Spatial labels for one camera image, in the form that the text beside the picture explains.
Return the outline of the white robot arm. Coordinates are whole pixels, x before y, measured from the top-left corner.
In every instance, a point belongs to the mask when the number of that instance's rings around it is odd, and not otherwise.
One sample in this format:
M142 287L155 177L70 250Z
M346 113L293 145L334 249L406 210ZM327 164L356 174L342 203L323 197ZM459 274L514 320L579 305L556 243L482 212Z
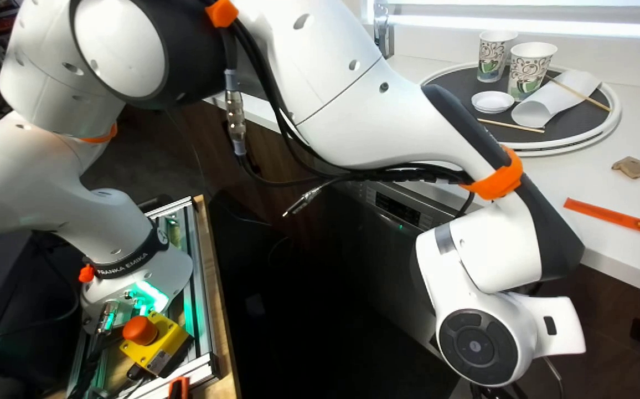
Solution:
M416 239L432 336L459 376L500 388L586 347L574 303L529 291L578 266L578 234L517 153L445 88L393 70L342 0L21 0L0 92L0 233L77 249L88 309L128 287L170 299L193 271L127 192L82 182L120 113L221 95L241 166L269 158L294 184L445 179L480 197Z

